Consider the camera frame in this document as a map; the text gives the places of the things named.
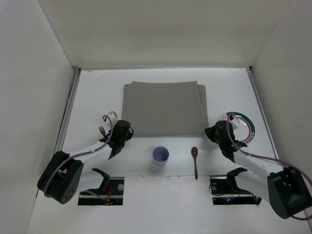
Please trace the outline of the grey cloth placemat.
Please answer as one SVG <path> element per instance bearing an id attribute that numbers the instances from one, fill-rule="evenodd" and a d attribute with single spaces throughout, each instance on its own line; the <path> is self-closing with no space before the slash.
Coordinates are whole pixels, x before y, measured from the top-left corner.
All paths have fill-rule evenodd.
<path id="1" fill-rule="evenodd" d="M 126 84 L 122 119 L 137 137 L 202 135 L 209 126 L 206 87 L 196 81 Z"/>

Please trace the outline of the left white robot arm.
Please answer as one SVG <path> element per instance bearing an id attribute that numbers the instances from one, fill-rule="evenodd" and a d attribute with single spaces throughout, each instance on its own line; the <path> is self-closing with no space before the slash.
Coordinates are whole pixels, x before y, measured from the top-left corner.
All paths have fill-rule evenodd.
<path id="1" fill-rule="evenodd" d="M 134 131 L 125 120 L 113 123 L 109 117 L 106 119 L 110 130 L 100 126 L 102 138 L 94 145 L 72 154 L 58 151 L 53 155 L 37 183 L 47 198 L 65 204 L 75 193 L 86 192 L 96 197 L 112 194 L 110 176 L 96 165 L 119 154 Z"/>

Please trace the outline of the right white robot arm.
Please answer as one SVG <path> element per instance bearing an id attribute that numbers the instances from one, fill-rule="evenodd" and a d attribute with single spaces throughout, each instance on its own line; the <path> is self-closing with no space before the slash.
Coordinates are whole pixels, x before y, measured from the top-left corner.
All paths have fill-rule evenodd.
<path id="1" fill-rule="evenodd" d="M 297 219 L 297 213 L 312 206 L 312 195 L 305 183 L 308 176 L 284 161 L 243 151 L 247 144 L 235 139 L 228 120 L 205 129 L 205 135 L 219 146 L 223 156 L 239 165 L 226 174 L 226 188 L 217 189 L 216 194 L 247 191 L 267 201 L 282 219 Z"/>

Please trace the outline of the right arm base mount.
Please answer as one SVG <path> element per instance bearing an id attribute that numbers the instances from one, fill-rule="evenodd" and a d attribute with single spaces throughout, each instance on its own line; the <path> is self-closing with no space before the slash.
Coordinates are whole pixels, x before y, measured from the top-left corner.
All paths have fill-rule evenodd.
<path id="1" fill-rule="evenodd" d="M 236 177 L 247 172 L 245 168 L 236 168 L 226 175 L 210 176 L 209 192 L 214 205 L 259 205 L 262 198 L 237 186 Z"/>

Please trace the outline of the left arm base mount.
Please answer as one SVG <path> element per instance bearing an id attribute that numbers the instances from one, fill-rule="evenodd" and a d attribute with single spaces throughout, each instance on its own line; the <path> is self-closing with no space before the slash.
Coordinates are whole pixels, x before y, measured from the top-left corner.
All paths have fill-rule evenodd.
<path id="1" fill-rule="evenodd" d="M 121 206 L 123 205 L 124 177 L 111 177 L 104 171 L 93 168 L 91 173 L 80 179 L 78 189 L 79 206 Z"/>

